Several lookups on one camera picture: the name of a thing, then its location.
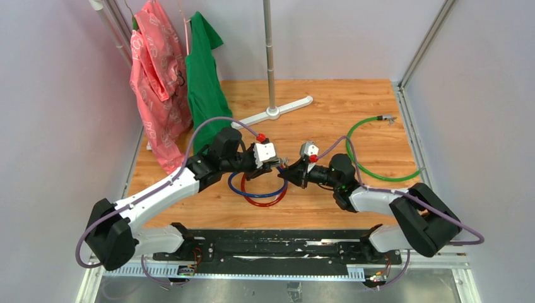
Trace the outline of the red cable lock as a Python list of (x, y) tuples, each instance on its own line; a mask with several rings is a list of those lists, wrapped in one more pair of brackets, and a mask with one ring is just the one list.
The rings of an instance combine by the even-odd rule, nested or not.
[(245, 183), (247, 182), (245, 176), (242, 176), (240, 181), (240, 190), (244, 193), (242, 196), (251, 205), (267, 208), (278, 204), (286, 195), (288, 190), (288, 182), (284, 181), (280, 190), (269, 194), (249, 194), (245, 192)]

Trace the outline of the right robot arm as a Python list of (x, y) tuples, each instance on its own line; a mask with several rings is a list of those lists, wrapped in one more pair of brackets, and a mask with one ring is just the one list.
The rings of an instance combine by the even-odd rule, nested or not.
[(424, 183), (393, 191), (365, 187), (357, 181), (356, 168), (347, 154), (335, 154), (327, 167), (310, 159), (302, 156), (278, 176), (301, 188), (309, 183), (327, 186), (342, 210), (395, 218), (394, 225), (377, 224), (360, 237), (358, 250), (368, 263), (377, 263), (385, 253), (398, 249), (413, 249), (431, 258), (462, 230), (455, 223), (458, 218)]

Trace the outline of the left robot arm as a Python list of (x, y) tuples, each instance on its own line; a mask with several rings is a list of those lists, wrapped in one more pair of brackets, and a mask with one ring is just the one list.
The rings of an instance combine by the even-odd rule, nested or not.
[(145, 223), (219, 182), (225, 173), (256, 178), (279, 165), (275, 146), (267, 138), (259, 134), (257, 141), (246, 147), (240, 131), (224, 128), (183, 167), (151, 187), (116, 202), (107, 198), (96, 202), (82, 241), (108, 271), (124, 266), (135, 256), (153, 253), (170, 253), (185, 261), (193, 253), (193, 236), (182, 224), (146, 229)]

